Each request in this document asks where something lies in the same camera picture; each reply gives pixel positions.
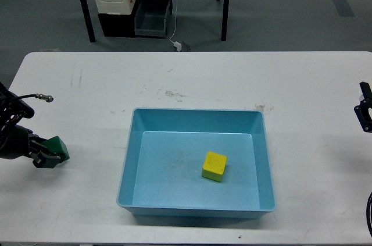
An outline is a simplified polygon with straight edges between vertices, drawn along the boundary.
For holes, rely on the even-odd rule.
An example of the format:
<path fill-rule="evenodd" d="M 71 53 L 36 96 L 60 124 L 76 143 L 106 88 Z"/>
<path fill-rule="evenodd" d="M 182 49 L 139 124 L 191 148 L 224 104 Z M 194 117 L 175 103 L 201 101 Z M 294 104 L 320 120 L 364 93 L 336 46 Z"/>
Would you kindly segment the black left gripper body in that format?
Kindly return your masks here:
<path fill-rule="evenodd" d="M 29 156 L 29 135 L 33 132 L 22 126 L 11 129 L 5 142 L 1 144 L 1 159 L 16 159 Z"/>

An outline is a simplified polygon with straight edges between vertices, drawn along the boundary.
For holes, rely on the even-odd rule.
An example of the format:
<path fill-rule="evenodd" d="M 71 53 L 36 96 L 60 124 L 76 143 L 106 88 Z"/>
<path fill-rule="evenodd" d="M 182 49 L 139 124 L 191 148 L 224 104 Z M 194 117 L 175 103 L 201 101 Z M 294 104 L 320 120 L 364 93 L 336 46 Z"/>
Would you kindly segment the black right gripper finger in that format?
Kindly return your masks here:
<path fill-rule="evenodd" d="M 360 104 L 354 107 L 355 114 L 364 132 L 371 133 L 371 87 L 367 82 L 360 82 L 362 96 Z"/>

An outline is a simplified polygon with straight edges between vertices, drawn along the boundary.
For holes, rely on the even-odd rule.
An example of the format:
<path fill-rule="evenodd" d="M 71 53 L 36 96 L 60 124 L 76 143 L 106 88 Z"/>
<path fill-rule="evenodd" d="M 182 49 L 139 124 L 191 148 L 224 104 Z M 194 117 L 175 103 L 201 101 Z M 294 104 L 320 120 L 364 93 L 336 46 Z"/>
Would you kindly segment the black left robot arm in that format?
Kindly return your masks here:
<path fill-rule="evenodd" d="M 60 137 L 47 140 L 18 125 L 23 118 L 31 119 L 34 116 L 34 109 L 24 102 L 26 98 L 41 99 L 48 103 L 53 101 L 52 96 L 44 94 L 17 96 L 1 85 L 1 158 L 25 156 L 32 159 L 37 168 L 54 168 L 69 160 L 67 147 Z"/>

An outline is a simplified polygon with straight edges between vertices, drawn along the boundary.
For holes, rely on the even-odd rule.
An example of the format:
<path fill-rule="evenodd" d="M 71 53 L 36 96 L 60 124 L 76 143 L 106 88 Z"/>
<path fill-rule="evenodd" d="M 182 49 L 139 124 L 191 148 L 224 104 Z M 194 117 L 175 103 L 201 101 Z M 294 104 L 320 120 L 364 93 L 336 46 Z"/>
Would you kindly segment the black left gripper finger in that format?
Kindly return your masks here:
<path fill-rule="evenodd" d="M 32 153 L 33 165 L 36 168 L 53 169 L 56 165 L 61 163 L 61 158 L 57 155 L 50 156 L 43 152 Z"/>
<path fill-rule="evenodd" d="M 46 141 L 46 139 L 39 137 L 36 134 L 29 134 L 28 135 L 28 152 L 29 153 L 48 153 L 48 148 L 43 145 L 42 143 Z"/>

